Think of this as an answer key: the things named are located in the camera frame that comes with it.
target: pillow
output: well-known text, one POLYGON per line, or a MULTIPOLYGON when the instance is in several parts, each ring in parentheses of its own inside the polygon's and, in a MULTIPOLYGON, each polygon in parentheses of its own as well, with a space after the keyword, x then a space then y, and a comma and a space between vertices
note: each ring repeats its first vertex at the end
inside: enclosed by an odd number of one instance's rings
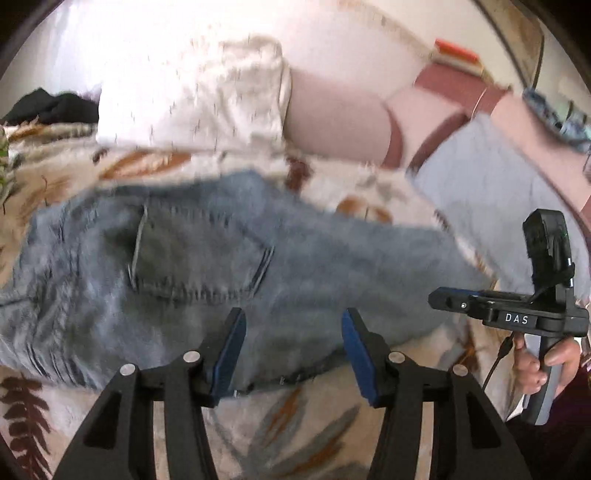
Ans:
POLYGON ((270 38, 191 42, 103 83, 97 140, 180 151, 281 151, 290 74, 270 38))
POLYGON ((415 86, 397 91, 385 104, 402 132, 400 164, 413 171, 469 120, 461 105, 415 86))
POLYGON ((291 71, 285 137, 329 158, 398 166, 402 136, 379 97, 302 70, 291 71))

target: jeans back pocket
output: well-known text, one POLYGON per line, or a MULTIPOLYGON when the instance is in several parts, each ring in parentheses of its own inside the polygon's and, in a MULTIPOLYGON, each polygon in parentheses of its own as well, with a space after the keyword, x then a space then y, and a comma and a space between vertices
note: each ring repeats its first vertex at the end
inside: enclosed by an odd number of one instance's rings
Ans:
POLYGON ((273 248, 230 216, 147 204, 129 277, 139 293, 220 304, 251 298, 273 248))

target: red book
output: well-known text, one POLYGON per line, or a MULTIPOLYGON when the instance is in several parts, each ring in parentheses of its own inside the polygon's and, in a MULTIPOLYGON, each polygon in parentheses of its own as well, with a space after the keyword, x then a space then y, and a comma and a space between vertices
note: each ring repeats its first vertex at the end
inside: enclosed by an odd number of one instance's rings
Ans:
POLYGON ((437 47, 439 53, 444 55, 451 55, 455 58, 474 64, 478 64, 480 62, 480 57, 477 53, 473 52, 472 50, 468 50, 467 48, 455 45, 455 43, 449 42, 447 40, 438 38, 435 40, 435 46, 437 47))

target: black cable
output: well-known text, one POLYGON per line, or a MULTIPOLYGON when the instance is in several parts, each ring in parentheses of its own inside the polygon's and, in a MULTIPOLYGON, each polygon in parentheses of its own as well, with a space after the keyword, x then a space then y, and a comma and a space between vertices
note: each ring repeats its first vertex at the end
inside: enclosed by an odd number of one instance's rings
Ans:
POLYGON ((491 379, 493 372, 495 371, 495 368, 499 365, 499 362, 501 360, 503 360, 507 355, 509 355, 509 352, 511 352, 511 348, 513 347, 513 338, 515 337, 515 332, 512 332, 507 338, 505 338, 505 340, 503 340, 503 342, 501 343, 501 346, 499 347, 499 353, 496 354, 496 360, 495 363, 492 364, 491 369, 488 371, 488 375, 486 376, 486 380, 484 380, 484 383, 482 384, 482 389, 485 390, 486 386, 488 385, 488 381, 491 379))

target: denim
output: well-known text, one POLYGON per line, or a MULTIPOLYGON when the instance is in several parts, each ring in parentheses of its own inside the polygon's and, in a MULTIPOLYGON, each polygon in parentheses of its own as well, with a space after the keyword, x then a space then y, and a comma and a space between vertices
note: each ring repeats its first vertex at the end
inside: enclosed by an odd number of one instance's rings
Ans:
POLYGON ((0 291, 0 362, 102 388, 124 363, 197 348, 240 306, 232 388, 250 391, 341 364, 346 307, 396 345, 451 321, 432 290, 488 282, 446 232, 319 212, 252 172, 88 190, 33 216, 0 291))
POLYGON ((559 118, 557 112, 546 101, 545 96, 532 88, 524 90, 523 100, 545 127, 560 141, 581 153, 591 153, 591 137, 589 137, 589 130, 582 118, 577 116, 566 119, 559 118))

